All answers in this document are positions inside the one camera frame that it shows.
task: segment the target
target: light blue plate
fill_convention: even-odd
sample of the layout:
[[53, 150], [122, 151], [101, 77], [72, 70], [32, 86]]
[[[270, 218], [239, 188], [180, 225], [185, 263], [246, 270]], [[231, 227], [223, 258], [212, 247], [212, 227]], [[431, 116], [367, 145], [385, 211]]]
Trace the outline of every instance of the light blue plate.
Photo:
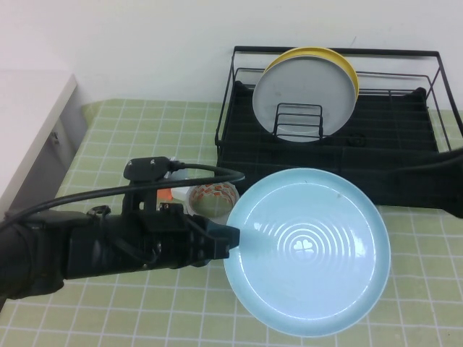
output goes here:
[[329, 172], [265, 177], [233, 208], [239, 246], [226, 275], [243, 306], [280, 332], [318, 337], [361, 320], [380, 298], [391, 249], [375, 205]]

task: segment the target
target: orange object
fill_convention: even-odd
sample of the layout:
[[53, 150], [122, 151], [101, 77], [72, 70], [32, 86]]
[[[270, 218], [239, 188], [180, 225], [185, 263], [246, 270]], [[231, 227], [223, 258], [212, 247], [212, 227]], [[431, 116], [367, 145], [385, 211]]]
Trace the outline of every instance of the orange object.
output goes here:
[[172, 192], [170, 188], [158, 190], [158, 200], [172, 201]]

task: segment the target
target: dish rack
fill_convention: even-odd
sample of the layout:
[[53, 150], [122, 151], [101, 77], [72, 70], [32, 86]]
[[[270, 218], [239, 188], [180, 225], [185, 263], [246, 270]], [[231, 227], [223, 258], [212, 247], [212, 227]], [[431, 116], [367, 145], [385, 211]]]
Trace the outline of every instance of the dish rack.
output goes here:
[[[255, 118], [253, 90], [289, 49], [233, 50], [215, 143], [217, 166], [246, 174], [240, 194], [280, 170], [319, 168], [351, 181], [377, 205], [440, 208], [463, 218], [463, 123], [439, 52], [332, 48], [356, 69], [360, 93], [349, 121], [324, 136], [322, 105], [280, 104], [271, 133]], [[301, 126], [284, 121], [287, 108], [319, 119], [316, 141], [281, 138], [281, 125]]]

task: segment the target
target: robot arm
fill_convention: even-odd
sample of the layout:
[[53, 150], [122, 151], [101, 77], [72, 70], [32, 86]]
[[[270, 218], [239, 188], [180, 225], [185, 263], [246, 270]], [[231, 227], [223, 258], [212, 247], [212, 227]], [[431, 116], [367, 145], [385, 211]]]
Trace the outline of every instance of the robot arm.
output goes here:
[[[239, 230], [185, 215], [179, 204], [161, 204], [157, 209], [156, 187], [233, 181], [244, 175], [228, 171], [231, 176], [222, 176], [223, 180], [216, 176], [163, 181], [173, 166], [187, 167], [167, 158], [131, 160], [124, 171], [130, 185], [121, 215], [111, 215], [108, 206], [99, 206], [86, 214], [44, 210], [7, 218], [0, 226], [0, 298], [50, 294], [63, 287], [64, 279], [199, 267], [227, 258], [229, 250], [238, 246]], [[86, 198], [83, 194], [79, 200]]]

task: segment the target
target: white wall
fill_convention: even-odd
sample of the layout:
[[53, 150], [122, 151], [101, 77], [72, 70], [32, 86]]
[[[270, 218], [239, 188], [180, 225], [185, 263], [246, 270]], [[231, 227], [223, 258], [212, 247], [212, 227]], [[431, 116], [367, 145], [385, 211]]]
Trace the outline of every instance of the white wall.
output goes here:
[[71, 69], [79, 100], [220, 100], [234, 45], [441, 52], [463, 106], [457, 0], [0, 0], [0, 67]]

